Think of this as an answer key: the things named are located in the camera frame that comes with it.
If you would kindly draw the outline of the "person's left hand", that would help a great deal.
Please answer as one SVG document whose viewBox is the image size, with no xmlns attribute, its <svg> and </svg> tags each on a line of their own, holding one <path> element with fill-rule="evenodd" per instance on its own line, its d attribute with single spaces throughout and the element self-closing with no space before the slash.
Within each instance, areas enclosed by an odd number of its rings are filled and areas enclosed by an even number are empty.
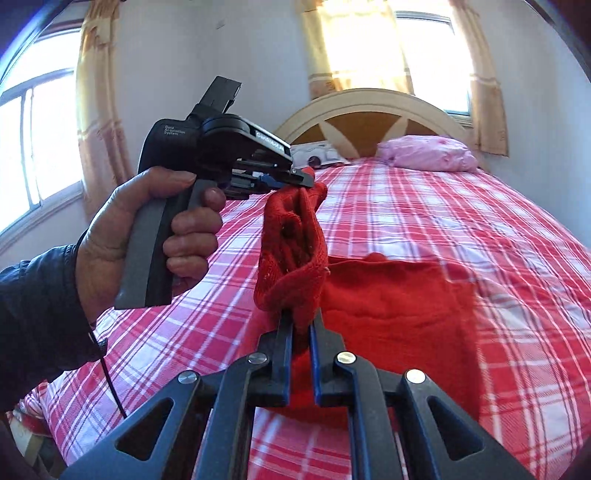
<svg viewBox="0 0 591 480">
<path fill-rule="evenodd" d="M 195 175 L 153 167 L 119 186 L 93 218 L 76 259 L 76 287 L 89 324 L 113 306 L 128 240 L 137 211 L 152 199 L 175 196 L 195 182 Z M 173 274 L 172 294 L 183 294 L 204 279 L 208 257 L 218 247 L 221 210 L 226 197 L 216 187 L 205 190 L 202 205 L 177 214 L 172 235 L 163 244 L 166 267 Z"/>
</svg>

